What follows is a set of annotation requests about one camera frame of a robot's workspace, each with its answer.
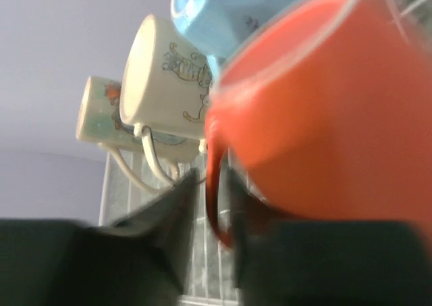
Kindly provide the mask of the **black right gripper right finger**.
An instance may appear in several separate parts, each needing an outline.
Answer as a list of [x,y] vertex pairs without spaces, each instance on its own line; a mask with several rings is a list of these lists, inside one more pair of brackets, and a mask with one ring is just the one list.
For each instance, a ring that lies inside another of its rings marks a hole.
[[400,221],[300,220],[228,173],[242,305],[430,305],[431,258]]

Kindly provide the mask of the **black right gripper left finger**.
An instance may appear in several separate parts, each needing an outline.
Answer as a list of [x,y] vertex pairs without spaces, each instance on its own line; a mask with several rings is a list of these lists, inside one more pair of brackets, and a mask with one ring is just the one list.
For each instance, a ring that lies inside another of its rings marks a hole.
[[188,281],[198,170],[107,226],[1,220],[2,305],[175,305]]

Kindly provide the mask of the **tall cream illustrated mug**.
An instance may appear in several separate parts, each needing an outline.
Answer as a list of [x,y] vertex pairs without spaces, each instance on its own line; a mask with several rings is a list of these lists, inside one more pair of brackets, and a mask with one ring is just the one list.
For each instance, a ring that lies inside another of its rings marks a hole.
[[[153,174],[159,179],[162,178],[162,169],[156,166],[154,158],[144,152],[142,139],[134,136],[133,127],[121,121],[121,86],[120,82],[108,78],[88,77],[78,114],[76,138],[79,141],[95,143],[110,153],[123,173],[138,188],[159,193],[161,190],[143,182],[121,155],[124,150],[146,157]],[[180,175],[180,163],[191,163],[198,156],[198,142],[192,139],[152,131],[152,140],[157,158],[167,162],[174,179]]]

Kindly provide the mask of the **orange mug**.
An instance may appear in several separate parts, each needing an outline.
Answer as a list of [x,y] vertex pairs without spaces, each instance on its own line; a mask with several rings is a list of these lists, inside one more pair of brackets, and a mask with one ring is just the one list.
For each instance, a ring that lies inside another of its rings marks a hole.
[[268,202],[314,220],[408,220],[431,241],[431,57],[389,0],[303,0],[227,65],[207,113],[215,236],[232,151]]

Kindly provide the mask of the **cream mug green interior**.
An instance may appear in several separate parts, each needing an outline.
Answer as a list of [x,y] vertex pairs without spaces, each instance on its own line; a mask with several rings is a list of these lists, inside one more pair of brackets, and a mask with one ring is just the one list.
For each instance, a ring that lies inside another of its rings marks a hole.
[[147,163],[165,184],[205,150],[204,122],[212,75],[206,57],[173,24],[149,14],[124,69],[119,113],[141,140]]

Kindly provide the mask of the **light blue mug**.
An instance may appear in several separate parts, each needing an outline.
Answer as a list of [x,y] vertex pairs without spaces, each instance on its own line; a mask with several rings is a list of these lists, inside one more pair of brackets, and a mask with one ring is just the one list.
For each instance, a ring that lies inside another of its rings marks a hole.
[[228,58],[257,29],[297,0],[171,0],[177,31],[204,55]]

